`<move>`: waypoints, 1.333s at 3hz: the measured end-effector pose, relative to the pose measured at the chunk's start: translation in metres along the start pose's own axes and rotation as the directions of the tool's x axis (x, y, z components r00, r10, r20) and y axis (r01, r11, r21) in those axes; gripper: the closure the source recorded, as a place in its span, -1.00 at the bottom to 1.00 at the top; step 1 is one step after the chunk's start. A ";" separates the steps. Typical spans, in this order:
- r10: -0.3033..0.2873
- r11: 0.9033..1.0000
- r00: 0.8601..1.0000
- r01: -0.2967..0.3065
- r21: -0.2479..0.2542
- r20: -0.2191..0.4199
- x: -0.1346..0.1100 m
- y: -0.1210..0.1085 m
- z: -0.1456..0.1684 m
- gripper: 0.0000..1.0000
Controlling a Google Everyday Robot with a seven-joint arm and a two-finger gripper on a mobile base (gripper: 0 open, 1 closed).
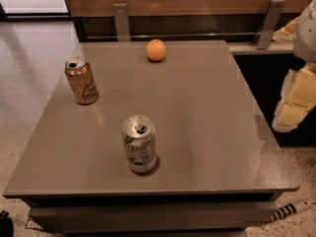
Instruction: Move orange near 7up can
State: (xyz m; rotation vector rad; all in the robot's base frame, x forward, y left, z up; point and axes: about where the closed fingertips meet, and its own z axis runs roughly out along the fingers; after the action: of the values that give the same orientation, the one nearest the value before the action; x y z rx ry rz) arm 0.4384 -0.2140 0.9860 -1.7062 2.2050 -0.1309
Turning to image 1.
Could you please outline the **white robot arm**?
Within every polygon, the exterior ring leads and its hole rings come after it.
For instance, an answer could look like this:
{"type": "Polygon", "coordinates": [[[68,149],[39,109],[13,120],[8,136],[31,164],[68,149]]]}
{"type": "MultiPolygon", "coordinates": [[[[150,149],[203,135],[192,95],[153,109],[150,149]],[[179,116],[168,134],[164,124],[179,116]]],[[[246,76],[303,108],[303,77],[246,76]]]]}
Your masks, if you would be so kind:
{"type": "Polygon", "coordinates": [[[273,34],[276,42],[293,42],[294,55],[306,62],[284,77],[272,127],[290,132],[316,107],[316,0],[301,15],[273,34]]]}

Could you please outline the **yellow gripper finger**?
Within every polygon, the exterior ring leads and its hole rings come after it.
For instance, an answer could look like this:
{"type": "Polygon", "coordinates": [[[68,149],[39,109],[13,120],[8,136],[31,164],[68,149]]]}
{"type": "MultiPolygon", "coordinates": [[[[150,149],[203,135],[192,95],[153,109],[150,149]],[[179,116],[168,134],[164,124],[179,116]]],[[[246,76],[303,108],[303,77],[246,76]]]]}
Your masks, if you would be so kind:
{"type": "Polygon", "coordinates": [[[277,42],[293,42],[296,25],[299,18],[291,20],[284,27],[273,33],[273,40],[277,42]]]}
{"type": "Polygon", "coordinates": [[[277,132],[290,132],[316,107],[316,64],[299,71],[290,69],[284,77],[272,127],[277,132]]]}

